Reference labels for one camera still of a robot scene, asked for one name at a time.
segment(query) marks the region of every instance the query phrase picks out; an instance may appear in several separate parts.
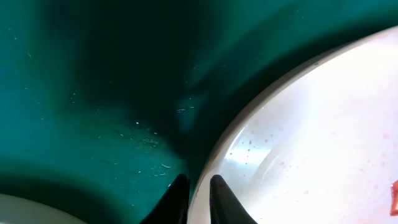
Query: green tabletop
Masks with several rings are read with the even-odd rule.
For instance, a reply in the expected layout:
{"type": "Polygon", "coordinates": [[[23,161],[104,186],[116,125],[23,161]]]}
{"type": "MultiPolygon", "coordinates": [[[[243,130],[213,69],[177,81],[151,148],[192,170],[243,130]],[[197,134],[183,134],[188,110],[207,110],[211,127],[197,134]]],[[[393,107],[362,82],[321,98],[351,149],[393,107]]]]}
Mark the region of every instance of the green tabletop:
{"type": "Polygon", "coordinates": [[[398,1],[0,0],[0,193],[137,223],[239,111],[398,1]]]}

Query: scratch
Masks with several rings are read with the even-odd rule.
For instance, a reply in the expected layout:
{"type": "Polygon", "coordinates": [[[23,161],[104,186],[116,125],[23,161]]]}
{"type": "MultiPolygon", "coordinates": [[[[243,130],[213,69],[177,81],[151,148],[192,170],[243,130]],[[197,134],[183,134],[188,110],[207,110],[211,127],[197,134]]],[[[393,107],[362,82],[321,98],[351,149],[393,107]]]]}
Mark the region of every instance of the scratch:
{"type": "Polygon", "coordinates": [[[167,165],[165,165],[165,164],[161,164],[162,165],[162,167],[164,167],[164,168],[171,168],[170,166],[167,166],[167,165]]]}

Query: red piece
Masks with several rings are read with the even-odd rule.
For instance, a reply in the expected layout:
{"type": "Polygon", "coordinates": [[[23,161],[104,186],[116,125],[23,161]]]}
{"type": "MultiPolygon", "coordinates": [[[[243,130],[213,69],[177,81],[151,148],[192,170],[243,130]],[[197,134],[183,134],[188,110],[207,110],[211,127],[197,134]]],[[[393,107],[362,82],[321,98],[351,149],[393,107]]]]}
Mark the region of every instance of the red piece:
{"type": "Polygon", "coordinates": [[[390,216],[396,216],[398,215],[398,180],[391,185],[391,197],[392,204],[390,216]]]}

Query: teal table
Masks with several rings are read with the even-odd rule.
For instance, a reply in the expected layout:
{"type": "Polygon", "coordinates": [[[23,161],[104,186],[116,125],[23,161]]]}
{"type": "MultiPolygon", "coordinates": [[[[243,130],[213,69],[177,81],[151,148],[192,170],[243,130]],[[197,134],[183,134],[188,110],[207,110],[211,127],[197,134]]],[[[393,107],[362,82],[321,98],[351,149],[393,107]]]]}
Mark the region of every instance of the teal table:
{"type": "Polygon", "coordinates": [[[137,223],[274,80],[397,1],[0,1],[0,193],[137,223]]]}

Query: curved white edge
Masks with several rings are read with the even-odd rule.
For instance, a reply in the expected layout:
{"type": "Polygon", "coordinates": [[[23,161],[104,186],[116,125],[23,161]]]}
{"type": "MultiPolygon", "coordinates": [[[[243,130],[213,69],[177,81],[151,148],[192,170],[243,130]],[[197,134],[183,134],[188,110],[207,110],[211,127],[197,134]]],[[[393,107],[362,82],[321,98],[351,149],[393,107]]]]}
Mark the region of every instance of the curved white edge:
{"type": "Polygon", "coordinates": [[[0,194],[1,224],[85,224],[55,208],[24,198],[0,194]]]}

